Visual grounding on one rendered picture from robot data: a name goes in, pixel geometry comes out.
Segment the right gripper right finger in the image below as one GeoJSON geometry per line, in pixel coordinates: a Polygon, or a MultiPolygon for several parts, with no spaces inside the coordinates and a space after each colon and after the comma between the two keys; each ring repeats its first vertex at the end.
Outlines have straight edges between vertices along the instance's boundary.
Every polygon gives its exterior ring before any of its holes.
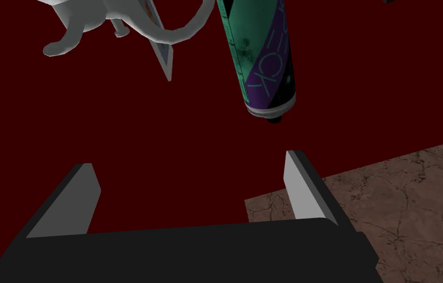
{"type": "Polygon", "coordinates": [[[283,180],[296,219],[326,218],[343,229],[355,230],[303,151],[286,151],[283,180]]]}

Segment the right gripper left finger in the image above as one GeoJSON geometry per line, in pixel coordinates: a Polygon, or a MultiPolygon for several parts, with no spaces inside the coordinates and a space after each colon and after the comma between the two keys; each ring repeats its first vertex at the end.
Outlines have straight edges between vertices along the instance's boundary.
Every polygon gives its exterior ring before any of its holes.
{"type": "Polygon", "coordinates": [[[86,234],[100,194],[92,164],[76,164],[16,238],[86,234]]]}

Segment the green and purple spray can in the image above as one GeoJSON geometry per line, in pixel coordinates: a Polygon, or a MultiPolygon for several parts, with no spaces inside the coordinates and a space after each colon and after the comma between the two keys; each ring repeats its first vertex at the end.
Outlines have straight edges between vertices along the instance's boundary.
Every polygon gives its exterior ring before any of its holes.
{"type": "Polygon", "coordinates": [[[296,102],[285,0],[217,0],[248,112],[279,123],[296,102]]]}

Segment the white animal figurine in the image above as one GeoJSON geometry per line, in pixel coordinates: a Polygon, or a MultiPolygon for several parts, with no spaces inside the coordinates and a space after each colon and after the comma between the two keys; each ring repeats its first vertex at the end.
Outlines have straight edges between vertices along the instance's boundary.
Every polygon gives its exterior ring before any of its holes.
{"type": "Polygon", "coordinates": [[[64,55],[74,49],[84,32],[91,31],[105,20],[120,19],[145,38],[173,45],[192,38],[206,23],[215,0],[203,0],[194,17],[182,28],[168,30],[154,24],[138,0],[38,0],[50,5],[66,27],[60,41],[43,48],[49,57],[64,55]]]}

